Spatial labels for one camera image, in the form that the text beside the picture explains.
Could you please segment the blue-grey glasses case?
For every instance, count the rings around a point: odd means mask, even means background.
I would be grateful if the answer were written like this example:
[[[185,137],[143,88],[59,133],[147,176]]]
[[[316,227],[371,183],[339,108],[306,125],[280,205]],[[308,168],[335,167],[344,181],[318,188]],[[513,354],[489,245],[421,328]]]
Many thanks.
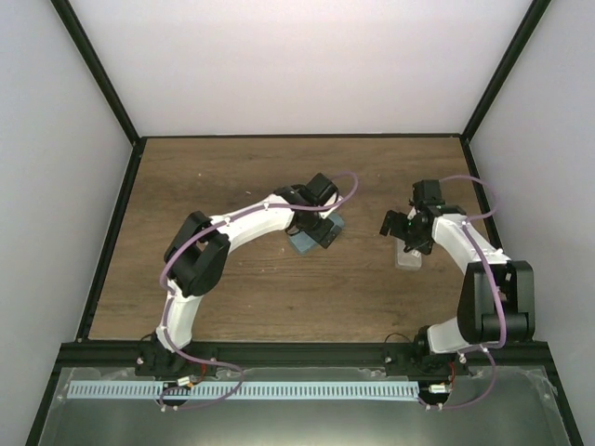
[[[422,256],[412,250],[405,252],[405,243],[400,239],[395,240],[395,267],[401,270],[417,271],[422,267]]]

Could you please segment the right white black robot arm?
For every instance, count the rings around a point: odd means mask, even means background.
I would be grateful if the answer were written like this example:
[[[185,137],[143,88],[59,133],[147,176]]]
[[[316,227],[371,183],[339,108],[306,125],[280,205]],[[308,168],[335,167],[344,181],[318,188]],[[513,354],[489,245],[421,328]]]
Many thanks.
[[[416,270],[435,246],[454,260],[463,274],[456,315],[419,329],[413,362],[423,374],[435,374],[446,355],[463,357],[484,348],[532,341],[536,330],[535,278],[525,260],[514,260],[494,247],[473,225],[476,216],[443,197],[437,179],[416,182],[409,212],[389,210],[380,234],[398,242],[396,264]]]

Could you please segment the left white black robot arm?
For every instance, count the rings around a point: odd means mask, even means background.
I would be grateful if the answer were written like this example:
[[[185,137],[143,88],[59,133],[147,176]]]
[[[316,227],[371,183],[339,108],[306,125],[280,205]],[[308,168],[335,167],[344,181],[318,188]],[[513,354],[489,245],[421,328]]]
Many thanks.
[[[155,330],[162,346],[158,365],[171,375],[190,364],[187,347],[203,298],[219,283],[228,256],[236,249],[273,232],[284,232],[301,255],[328,248],[344,228],[336,215],[357,191],[343,196],[333,179],[322,173],[307,184],[276,189],[261,201],[218,216],[196,211],[187,216],[165,250],[159,283],[166,290],[164,312]]]

